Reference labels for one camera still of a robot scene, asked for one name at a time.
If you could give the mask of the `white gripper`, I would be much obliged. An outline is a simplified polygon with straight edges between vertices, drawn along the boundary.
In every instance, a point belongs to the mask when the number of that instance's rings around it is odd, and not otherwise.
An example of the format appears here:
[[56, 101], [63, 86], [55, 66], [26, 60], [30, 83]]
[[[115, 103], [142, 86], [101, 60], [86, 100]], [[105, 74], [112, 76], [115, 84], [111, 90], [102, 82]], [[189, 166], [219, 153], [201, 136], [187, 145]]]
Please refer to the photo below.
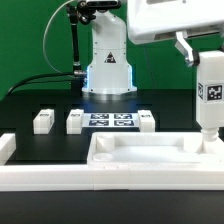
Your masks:
[[200, 63], [199, 53], [186, 41], [188, 35], [216, 33], [223, 26], [224, 0], [127, 0], [129, 39], [143, 44], [175, 36], [175, 47], [188, 67]]

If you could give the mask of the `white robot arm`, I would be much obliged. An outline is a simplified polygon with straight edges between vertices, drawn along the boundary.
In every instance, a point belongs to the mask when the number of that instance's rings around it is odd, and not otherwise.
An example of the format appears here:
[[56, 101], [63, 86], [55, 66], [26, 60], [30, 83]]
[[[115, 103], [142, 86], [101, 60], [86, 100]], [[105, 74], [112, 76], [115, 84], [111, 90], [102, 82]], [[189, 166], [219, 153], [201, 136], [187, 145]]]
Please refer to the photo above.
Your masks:
[[175, 47], [194, 66], [199, 54], [186, 39], [224, 26], [224, 0], [84, 0], [84, 8], [84, 18], [92, 21], [93, 59], [83, 92], [102, 98], [137, 91], [126, 60], [127, 41], [175, 39]]

